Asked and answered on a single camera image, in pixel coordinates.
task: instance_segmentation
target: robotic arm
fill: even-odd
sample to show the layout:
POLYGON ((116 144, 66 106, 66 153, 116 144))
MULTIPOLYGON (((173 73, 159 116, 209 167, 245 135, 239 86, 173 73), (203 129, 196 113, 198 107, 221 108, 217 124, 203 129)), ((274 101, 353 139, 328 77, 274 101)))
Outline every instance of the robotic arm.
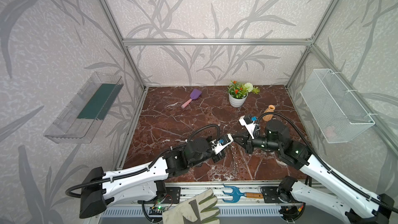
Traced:
POLYGON ((102 167, 92 169, 82 184, 70 187, 66 194, 80 198, 80 218, 95 216, 116 203, 162 200, 167 195, 165 179, 185 174, 209 159, 215 163, 220 161, 225 157, 224 149, 236 142, 249 154, 254 148, 276 152, 282 162, 311 176, 336 194, 326 194, 287 176, 278 187, 281 201, 309 203, 344 223, 388 224, 391 212, 398 212, 391 207, 394 205, 391 197, 364 189, 324 162, 300 130, 281 114, 264 113, 258 119, 242 116, 239 122, 246 127, 246 132, 219 137, 218 125, 210 124, 192 133, 186 144, 170 147, 152 162, 112 172, 104 172, 102 167), (260 136, 258 123, 267 114, 286 119, 305 144, 291 140, 289 128, 276 119, 267 122, 265 136, 260 136), (193 136, 209 127, 217 128, 216 139, 192 140, 193 136), (81 194, 72 192, 76 189, 82 189, 81 194))

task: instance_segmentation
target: leaf-patterned wallpaper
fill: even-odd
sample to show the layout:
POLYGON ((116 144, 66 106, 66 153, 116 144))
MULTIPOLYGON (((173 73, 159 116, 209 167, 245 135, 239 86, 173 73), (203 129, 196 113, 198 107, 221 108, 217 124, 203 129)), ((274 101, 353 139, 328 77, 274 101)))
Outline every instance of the leaf-patterned wallpaper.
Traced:
POLYGON ((65 190, 112 168, 142 91, 97 0, 1 0, 0 223, 82 223, 65 190), (124 86, 90 144, 43 136, 92 72, 124 86))
MULTIPOLYGON (((359 93, 398 134, 398 0, 342 0, 317 41, 359 93)), ((326 142, 300 91, 323 68, 311 55, 290 93, 321 156, 355 182, 398 201, 398 160, 370 128, 348 143, 326 142)), ((390 223, 397 223, 393 214, 390 223)))
MULTIPOLYGON (((309 38, 330 0, 107 2, 124 38, 309 38)), ((231 79, 283 84, 303 50, 299 46, 130 47, 147 85, 226 85, 231 79)))

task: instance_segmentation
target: transparent plastic object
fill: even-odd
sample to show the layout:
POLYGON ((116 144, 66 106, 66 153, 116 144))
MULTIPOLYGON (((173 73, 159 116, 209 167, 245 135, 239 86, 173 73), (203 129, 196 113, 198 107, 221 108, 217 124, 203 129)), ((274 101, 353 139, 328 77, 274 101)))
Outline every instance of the transparent plastic object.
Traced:
POLYGON ((301 95, 328 143, 349 142, 375 124, 331 69, 314 69, 301 95))
POLYGON ((94 72, 57 119, 47 128, 44 136, 55 143, 91 143, 103 122, 104 116, 122 87, 121 76, 102 75, 94 72), (102 99, 102 103, 104 103, 98 113, 93 113, 92 118, 78 118, 84 107, 103 84, 114 84, 115 86, 111 91, 109 90, 109 95, 106 94, 107 99, 102 99))

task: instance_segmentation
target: red marble surface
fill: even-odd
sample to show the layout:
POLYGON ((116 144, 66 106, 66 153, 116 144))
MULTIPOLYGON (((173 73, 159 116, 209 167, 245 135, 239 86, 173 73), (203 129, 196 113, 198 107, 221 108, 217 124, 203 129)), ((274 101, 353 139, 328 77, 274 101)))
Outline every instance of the red marble surface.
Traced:
MULTIPOLYGON (((249 94, 240 108, 229 104, 225 86, 206 87, 150 87, 144 101, 139 121, 134 132, 124 168, 152 161, 161 151, 181 144, 196 129, 210 123, 220 126, 221 134, 242 133, 245 127, 239 123, 242 115, 259 116, 268 105, 275 105, 275 112, 281 113, 304 132, 304 128, 293 104, 282 85, 260 86, 260 94, 249 94), (194 88, 202 91, 197 100, 193 100, 185 109, 181 105, 189 99, 194 88)), ((299 140, 294 129, 291 137, 299 140)), ((260 122, 261 134, 265 124, 260 122)), ((215 129, 207 129, 200 136, 216 136, 215 129)), ((306 176, 294 168, 276 159, 274 152, 266 153, 256 149, 246 154, 238 144, 226 149, 226 157, 216 164, 210 159, 201 167, 195 167, 180 177, 170 178, 169 182, 193 181, 243 181, 243 180, 280 180, 286 175, 304 179, 306 176)))

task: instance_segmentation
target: purple shovel blade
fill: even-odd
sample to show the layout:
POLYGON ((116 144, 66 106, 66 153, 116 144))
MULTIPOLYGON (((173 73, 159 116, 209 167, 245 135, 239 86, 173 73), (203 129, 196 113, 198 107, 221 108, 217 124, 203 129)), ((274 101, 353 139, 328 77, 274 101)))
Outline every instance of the purple shovel blade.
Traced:
POLYGON ((202 91, 199 91, 197 89, 194 89, 191 92, 191 99, 197 99, 200 95, 202 94, 202 91))

